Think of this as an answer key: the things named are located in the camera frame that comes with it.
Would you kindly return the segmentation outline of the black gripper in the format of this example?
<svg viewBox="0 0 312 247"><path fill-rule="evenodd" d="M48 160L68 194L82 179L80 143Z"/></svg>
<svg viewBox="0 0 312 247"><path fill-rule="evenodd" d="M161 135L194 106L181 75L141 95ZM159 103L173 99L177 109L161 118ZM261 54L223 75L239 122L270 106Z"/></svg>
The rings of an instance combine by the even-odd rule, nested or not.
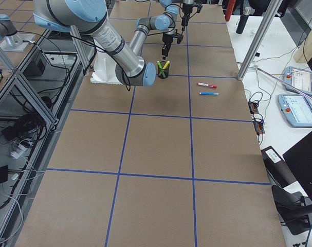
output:
<svg viewBox="0 0 312 247"><path fill-rule="evenodd" d="M164 33L162 35L162 41L164 42L164 45L162 47L161 54L163 56L169 55L169 51L171 49L171 45L172 45L174 39L177 39L176 43L180 44L183 40L183 34L176 32L175 34Z"/></svg>
<svg viewBox="0 0 312 247"><path fill-rule="evenodd" d="M200 13L203 4L201 2L182 2L182 11L183 17L181 18L181 25L187 26L188 22L191 18L191 13L193 12L193 8L196 8L196 13Z"/></svg>

